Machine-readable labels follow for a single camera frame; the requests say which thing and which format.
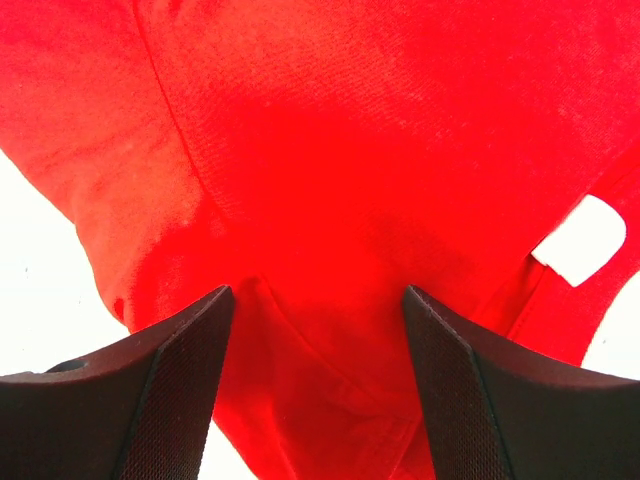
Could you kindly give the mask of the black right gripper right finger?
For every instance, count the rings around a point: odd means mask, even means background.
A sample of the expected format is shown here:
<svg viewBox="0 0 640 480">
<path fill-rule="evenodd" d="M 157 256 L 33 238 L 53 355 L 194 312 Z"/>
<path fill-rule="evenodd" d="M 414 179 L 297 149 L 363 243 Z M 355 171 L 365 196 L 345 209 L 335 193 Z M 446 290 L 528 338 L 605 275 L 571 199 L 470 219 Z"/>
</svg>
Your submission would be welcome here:
<svg viewBox="0 0 640 480">
<path fill-rule="evenodd" d="M 535 353 L 415 286 L 403 312 L 436 478 L 638 478 L 638 381 Z"/>
</svg>

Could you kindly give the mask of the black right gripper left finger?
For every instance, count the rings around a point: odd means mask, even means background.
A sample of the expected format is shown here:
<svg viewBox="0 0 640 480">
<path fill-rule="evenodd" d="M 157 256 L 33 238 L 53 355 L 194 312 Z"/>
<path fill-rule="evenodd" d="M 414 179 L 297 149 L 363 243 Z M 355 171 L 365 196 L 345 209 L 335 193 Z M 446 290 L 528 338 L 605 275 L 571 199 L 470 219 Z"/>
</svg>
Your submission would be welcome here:
<svg viewBox="0 0 640 480">
<path fill-rule="evenodd" d="M 233 312 L 223 286 L 44 373 L 3 376 L 2 478 L 197 478 Z"/>
</svg>

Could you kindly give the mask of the red t shirt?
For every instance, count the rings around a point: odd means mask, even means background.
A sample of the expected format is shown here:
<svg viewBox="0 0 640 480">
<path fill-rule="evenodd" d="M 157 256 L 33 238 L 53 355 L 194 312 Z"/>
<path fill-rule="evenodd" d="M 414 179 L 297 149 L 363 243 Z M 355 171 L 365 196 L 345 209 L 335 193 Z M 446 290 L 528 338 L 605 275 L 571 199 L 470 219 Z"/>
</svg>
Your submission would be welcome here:
<svg viewBox="0 0 640 480">
<path fill-rule="evenodd" d="M 131 331 L 231 286 L 257 477 L 430 479 L 405 288 L 579 364 L 639 269 L 639 5 L 5 1 L 1 147 Z"/>
</svg>

